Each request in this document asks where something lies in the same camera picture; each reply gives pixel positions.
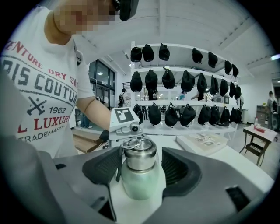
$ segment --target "ceiling light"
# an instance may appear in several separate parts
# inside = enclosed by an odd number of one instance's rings
[[[273,61],[277,60],[278,58],[280,58],[280,54],[273,55],[270,59]]]

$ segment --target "water bottle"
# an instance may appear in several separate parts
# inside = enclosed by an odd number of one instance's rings
[[[255,122],[254,122],[254,129],[256,129],[256,127],[258,126],[258,118],[255,118]]]
[[[159,179],[155,143],[147,138],[138,137],[123,141],[120,147],[126,157],[121,169],[126,194],[136,200],[150,198]]]

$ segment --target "stainless steel bottle cap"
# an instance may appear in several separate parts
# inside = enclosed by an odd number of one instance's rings
[[[123,141],[120,146],[124,149],[126,163],[129,168],[137,171],[153,167],[157,147],[147,138],[133,138]]]

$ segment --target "black camera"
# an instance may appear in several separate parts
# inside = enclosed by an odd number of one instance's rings
[[[119,18],[122,21],[129,20],[135,15],[139,0],[112,0],[116,11],[119,11]]]

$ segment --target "floor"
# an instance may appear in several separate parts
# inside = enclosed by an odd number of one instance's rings
[[[245,141],[245,133],[243,132],[243,128],[247,127],[249,125],[245,124],[239,124],[238,129],[235,133],[235,137],[232,141],[228,142],[228,146],[239,152],[243,146]],[[247,143],[249,143],[251,140],[250,136],[247,136]],[[255,140],[255,143],[259,144],[260,146],[263,146],[264,144],[261,142],[261,140]],[[242,151],[242,155],[245,156],[247,159],[249,159],[254,164],[257,163],[258,157],[254,155],[253,153],[247,151],[246,155],[244,155],[245,149]],[[272,179],[275,179],[278,171],[279,171],[279,159],[280,159],[280,140],[277,142],[272,142],[265,153],[265,157],[263,159],[263,163],[260,166],[260,168],[266,172]]]

